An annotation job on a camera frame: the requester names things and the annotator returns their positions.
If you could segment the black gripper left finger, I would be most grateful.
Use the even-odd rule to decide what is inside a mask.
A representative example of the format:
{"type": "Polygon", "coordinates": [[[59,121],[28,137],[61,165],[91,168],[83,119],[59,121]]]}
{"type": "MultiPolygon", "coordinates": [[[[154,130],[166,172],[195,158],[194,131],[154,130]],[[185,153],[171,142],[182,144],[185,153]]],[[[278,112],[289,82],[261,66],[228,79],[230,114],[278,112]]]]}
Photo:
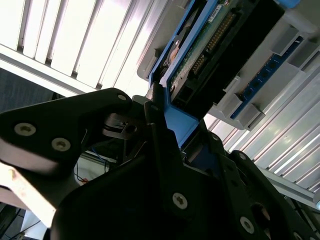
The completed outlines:
{"type": "Polygon", "coordinates": [[[0,115],[0,183],[44,223],[65,207],[102,205],[187,220],[193,215],[183,188],[185,168],[164,111],[154,101],[131,100],[116,88],[94,91],[0,115]],[[126,160],[82,187],[72,186],[80,155],[123,140],[126,160]]]}

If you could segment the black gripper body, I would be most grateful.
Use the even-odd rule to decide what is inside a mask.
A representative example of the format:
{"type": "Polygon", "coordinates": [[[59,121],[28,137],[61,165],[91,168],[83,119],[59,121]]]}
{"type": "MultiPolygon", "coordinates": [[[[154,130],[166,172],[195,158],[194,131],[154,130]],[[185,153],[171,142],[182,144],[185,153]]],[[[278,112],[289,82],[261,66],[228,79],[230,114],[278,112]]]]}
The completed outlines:
{"type": "Polygon", "coordinates": [[[223,177],[234,163],[209,158],[208,174],[179,154],[138,157],[71,192],[50,231],[52,240],[213,240],[228,237],[223,177]]]}

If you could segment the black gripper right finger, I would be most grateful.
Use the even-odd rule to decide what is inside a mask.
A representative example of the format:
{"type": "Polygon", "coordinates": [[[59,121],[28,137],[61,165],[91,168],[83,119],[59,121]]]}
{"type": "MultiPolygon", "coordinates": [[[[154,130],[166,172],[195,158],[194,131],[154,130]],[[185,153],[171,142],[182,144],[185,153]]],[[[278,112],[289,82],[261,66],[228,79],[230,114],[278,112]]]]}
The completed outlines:
{"type": "Polygon", "coordinates": [[[227,153],[222,141],[198,126],[206,157],[201,168],[212,172],[222,185],[230,220],[228,233],[235,240],[316,240],[312,228],[277,191],[242,151],[227,153]]]}

